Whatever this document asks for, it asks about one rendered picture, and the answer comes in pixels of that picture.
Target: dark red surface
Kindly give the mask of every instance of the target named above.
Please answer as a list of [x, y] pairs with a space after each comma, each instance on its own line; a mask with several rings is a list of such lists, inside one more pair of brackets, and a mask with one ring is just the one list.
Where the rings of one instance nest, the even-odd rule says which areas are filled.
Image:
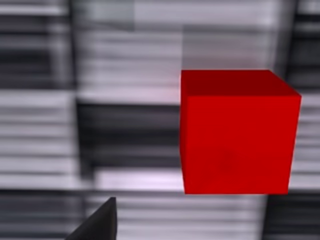
[[268, 70], [183, 70], [186, 194], [287, 194], [301, 96]]

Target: red box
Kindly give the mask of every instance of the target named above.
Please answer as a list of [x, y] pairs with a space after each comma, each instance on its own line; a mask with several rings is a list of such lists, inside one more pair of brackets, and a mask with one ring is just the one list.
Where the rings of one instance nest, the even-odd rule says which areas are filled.
[[269, 70], [183, 70], [186, 194], [287, 194], [301, 95]]

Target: black triangular object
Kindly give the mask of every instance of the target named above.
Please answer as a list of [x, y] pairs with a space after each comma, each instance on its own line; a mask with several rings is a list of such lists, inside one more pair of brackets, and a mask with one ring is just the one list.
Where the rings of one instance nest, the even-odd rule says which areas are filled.
[[116, 240], [117, 229], [117, 202], [111, 197], [65, 240]]

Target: bright red square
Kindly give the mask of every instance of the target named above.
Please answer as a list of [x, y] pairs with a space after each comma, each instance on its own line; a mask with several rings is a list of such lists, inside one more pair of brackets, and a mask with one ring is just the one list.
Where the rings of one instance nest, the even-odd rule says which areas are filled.
[[186, 194], [287, 194], [301, 96], [269, 70], [183, 70]]

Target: cube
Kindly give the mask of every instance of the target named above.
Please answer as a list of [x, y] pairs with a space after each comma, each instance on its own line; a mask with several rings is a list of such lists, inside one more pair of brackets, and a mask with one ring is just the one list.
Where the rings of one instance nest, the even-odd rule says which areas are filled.
[[269, 70], [181, 72], [186, 194], [287, 194], [301, 95]]

